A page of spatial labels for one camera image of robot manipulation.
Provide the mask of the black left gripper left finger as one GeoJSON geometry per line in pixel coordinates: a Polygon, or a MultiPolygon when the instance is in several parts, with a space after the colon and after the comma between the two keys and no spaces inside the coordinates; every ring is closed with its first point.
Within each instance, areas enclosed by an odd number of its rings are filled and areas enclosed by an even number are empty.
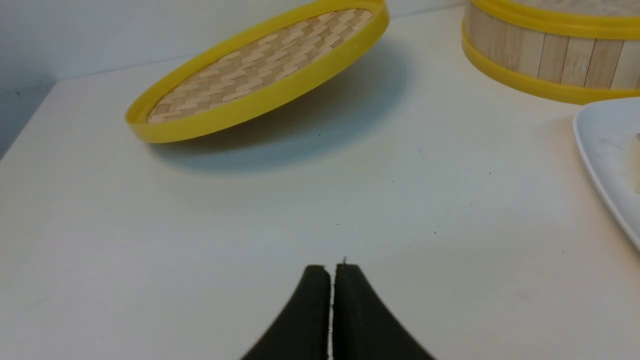
{"type": "Polygon", "coordinates": [[[295,291],[244,360],[327,360],[330,274],[308,265],[295,291]]]}

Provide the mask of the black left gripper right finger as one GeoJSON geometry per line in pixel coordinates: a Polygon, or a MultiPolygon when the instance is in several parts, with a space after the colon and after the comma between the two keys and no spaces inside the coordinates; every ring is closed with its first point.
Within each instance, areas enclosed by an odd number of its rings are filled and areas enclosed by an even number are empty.
{"type": "Polygon", "coordinates": [[[333,297],[335,360],[432,360],[377,295],[361,267],[336,265],[333,297]]]}

